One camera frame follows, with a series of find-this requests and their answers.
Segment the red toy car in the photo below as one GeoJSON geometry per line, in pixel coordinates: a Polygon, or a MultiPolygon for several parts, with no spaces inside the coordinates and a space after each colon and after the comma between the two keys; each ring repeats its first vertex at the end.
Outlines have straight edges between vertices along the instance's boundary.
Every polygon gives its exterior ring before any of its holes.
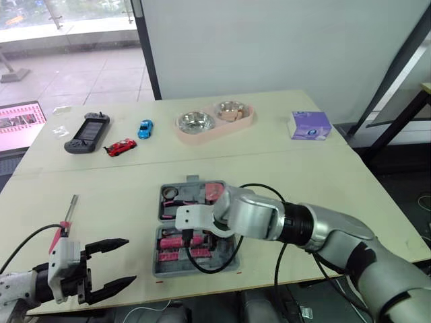
{"type": "Polygon", "coordinates": [[[122,141],[119,141],[118,143],[115,143],[111,146],[109,146],[108,148],[104,147],[106,152],[109,154],[109,156],[114,157],[114,156],[118,156],[119,154],[121,154],[122,152],[135,148],[136,145],[136,141],[126,138],[122,141]]]}

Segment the game controller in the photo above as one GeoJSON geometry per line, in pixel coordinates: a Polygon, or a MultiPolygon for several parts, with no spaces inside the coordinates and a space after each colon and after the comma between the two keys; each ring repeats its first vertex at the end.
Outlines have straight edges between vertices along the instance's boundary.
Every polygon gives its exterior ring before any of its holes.
{"type": "Polygon", "coordinates": [[[72,140],[65,143],[68,153],[91,153],[96,149],[97,143],[105,128],[109,124],[109,116],[99,112],[87,113],[85,121],[72,140]]]}

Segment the screwdriver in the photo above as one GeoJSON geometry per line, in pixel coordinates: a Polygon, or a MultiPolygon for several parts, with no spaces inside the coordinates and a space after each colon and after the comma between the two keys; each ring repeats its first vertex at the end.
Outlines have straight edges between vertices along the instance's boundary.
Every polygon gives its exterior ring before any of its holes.
{"type": "Polygon", "coordinates": [[[78,195],[74,194],[72,196],[72,199],[70,201],[70,206],[69,209],[67,210],[66,213],[66,218],[64,221],[60,222],[60,224],[63,226],[62,229],[58,229],[57,232],[55,232],[55,236],[53,239],[53,242],[51,243],[51,246],[49,248],[49,254],[51,254],[51,252],[53,251],[55,245],[57,244],[57,242],[59,241],[60,237],[62,236],[62,231],[64,232],[64,236],[68,237],[69,236],[69,231],[70,231],[70,227],[72,225],[72,222],[70,221],[70,219],[72,218],[72,212],[73,212],[73,208],[76,205],[76,202],[78,200],[78,195]]]}

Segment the purple box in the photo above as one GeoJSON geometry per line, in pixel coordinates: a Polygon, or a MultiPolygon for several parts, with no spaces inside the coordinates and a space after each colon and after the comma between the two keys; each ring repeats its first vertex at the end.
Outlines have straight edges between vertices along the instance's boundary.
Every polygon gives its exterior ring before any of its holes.
{"type": "Polygon", "coordinates": [[[325,140],[332,126],[324,112],[293,111],[288,128],[292,139],[325,140]]]}

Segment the gray toolbox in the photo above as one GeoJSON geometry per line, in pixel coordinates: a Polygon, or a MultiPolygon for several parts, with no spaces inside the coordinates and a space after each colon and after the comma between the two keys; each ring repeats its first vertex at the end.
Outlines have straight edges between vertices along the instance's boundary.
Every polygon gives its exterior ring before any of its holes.
{"type": "MultiPolygon", "coordinates": [[[[182,247],[182,233],[175,228],[176,209],[183,205],[214,204],[226,184],[221,180],[200,181],[187,176],[187,182],[165,184],[160,188],[158,219],[163,223],[156,231],[153,274],[156,277],[178,277],[200,273],[187,258],[182,247]]],[[[209,231],[195,230],[190,251],[199,266],[206,269],[221,267],[236,248],[234,236],[220,238],[209,231]]],[[[238,255],[223,271],[239,267],[238,255]]]]}

